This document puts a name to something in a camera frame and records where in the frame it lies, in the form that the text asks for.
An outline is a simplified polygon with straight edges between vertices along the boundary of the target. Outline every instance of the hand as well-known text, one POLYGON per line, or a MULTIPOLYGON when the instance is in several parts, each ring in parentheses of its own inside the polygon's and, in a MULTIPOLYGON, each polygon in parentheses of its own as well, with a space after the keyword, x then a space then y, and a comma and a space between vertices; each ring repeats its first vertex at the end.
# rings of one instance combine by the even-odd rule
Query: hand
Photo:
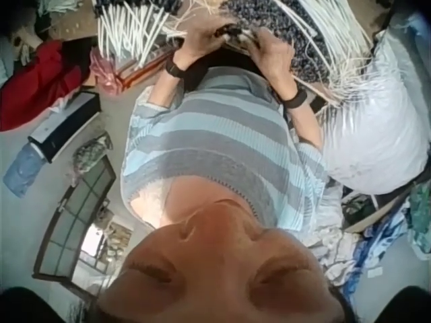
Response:
POLYGON ((259 29, 256 36, 259 47, 254 42, 246 42, 251 59, 279 96, 291 100, 298 93, 290 71, 295 55, 293 46, 275 37, 267 28, 259 29))
POLYGON ((195 61, 219 49, 226 37, 215 37, 216 30, 233 21, 218 15, 201 18, 189 28, 183 46, 175 53, 175 64, 185 70, 195 61))

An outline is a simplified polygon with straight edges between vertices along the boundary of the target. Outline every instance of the shirt sleeve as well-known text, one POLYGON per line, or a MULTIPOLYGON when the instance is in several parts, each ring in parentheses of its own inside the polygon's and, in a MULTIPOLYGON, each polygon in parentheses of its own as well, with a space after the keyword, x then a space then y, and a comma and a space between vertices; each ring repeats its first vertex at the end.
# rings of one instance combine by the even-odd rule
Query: shirt sleeve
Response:
POLYGON ((322 153, 311 144, 297 143, 296 150, 304 167, 307 194, 311 198, 311 201, 306 203, 306 213, 314 214, 328 181, 326 165, 322 153))
POLYGON ((130 117, 125 157, 137 147, 155 124, 160 122, 169 112, 175 110, 182 101, 181 95, 176 93, 173 103, 169 108, 148 103, 147 101, 152 90, 153 86, 145 88, 138 99, 136 99, 135 107, 130 117))

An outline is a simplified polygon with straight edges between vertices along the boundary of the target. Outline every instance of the window frame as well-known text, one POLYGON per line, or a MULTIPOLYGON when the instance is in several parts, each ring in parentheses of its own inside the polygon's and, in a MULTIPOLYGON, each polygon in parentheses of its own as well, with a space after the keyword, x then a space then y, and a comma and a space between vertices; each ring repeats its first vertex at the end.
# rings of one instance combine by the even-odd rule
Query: window frame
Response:
MULTIPOLYGON (((87 233, 90 226, 93 224, 94 220, 96 219, 97 214, 98 214, 100 208, 102 207, 103 202, 105 201, 109 190, 112 188, 112 185, 114 184, 115 180, 117 179, 117 175, 115 174, 114 169, 112 168, 112 165, 109 162, 108 157, 104 156, 100 161, 104 164, 104 167, 108 171, 111 179, 108 182, 108 184, 106 185, 102 194, 98 197, 98 201, 97 201, 93 211, 91 212, 91 215, 90 215, 87 223, 85 223, 85 225, 86 225, 85 229, 84 229, 85 233, 87 233)), ((72 292, 76 296, 80 297, 81 299, 91 300, 94 298, 94 295, 92 295, 90 292, 86 291, 85 289, 82 289, 80 286, 77 286, 75 283, 72 282, 73 271, 71 272, 71 274, 69 276, 48 275, 48 274, 44 274, 44 273, 40 272, 41 267, 42 267, 42 263, 44 260, 44 255, 46 253, 48 245, 52 242, 51 237, 54 233, 56 225, 59 222, 60 216, 62 215, 62 212, 65 208, 65 205, 67 204, 69 199, 72 197, 72 194, 73 194, 73 192, 75 192, 75 189, 77 187, 78 187, 78 185, 76 185, 75 187, 70 186, 66 190, 66 193, 63 195, 63 198, 61 199, 58 207, 55 209, 54 215, 53 215, 50 223, 48 224, 48 227, 45 231, 42 242, 40 244, 39 251, 38 251, 38 254, 36 256, 36 261, 34 262, 34 266, 33 266, 32 278, 40 279, 43 281, 58 282, 58 283, 62 284, 62 286, 64 286, 64 288, 68 289, 70 292, 72 292)), ((84 234, 82 237, 80 237, 78 248, 77 248, 75 255, 74 255, 74 258, 73 258, 72 268, 75 268, 78 264, 79 255, 81 253, 81 247, 82 247, 82 244, 84 242, 85 236, 86 235, 84 234)))

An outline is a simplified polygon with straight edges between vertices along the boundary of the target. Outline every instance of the wrist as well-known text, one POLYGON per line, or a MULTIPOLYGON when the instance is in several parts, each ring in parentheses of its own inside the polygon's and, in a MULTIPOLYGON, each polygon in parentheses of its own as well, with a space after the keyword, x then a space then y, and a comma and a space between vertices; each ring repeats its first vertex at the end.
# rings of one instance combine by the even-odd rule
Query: wrist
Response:
POLYGON ((179 69, 186 71, 197 59, 180 48, 174 53, 172 61, 179 69))
POLYGON ((283 77, 270 83, 283 101, 292 100, 298 94, 298 86, 292 76, 283 77))

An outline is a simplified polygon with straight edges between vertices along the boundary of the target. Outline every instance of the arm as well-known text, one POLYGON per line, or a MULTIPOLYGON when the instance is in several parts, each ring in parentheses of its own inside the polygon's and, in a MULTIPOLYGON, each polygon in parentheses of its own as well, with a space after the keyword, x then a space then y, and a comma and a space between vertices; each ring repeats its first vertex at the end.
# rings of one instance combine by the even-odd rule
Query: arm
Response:
MULTIPOLYGON (((173 62, 179 69, 185 71, 193 64, 193 59, 180 49, 175 52, 173 62)), ((163 70, 153 87, 148 103, 165 108, 170 107, 179 82, 179 78, 173 77, 166 70, 163 70)))
MULTIPOLYGON (((291 100, 298 92, 298 88, 296 87, 293 77, 292 80, 285 80, 280 84, 271 85, 277 91, 282 100, 291 100)), ((292 119, 296 134, 300 141, 313 145, 321 151, 323 148, 321 128, 310 104, 305 102, 298 108, 289 109, 288 113, 292 119)))
MULTIPOLYGON (((174 64, 180 70, 186 71, 195 61, 219 49, 226 39, 224 37, 216 38, 214 33, 228 22, 230 20, 218 16, 209 17, 204 23, 195 22, 195 25, 189 28, 183 46, 175 52, 174 64)), ((179 81, 179 78, 163 71, 150 94, 148 103, 169 107, 179 81)))
MULTIPOLYGON (((260 48, 247 42, 252 60, 266 77, 282 100, 291 100, 298 93, 296 82, 290 73, 294 56, 293 46, 275 37, 269 30, 262 28, 257 32, 260 48)), ((322 149, 321 129, 309 104, 288 110, 296 133, 302 142, 322 149)))

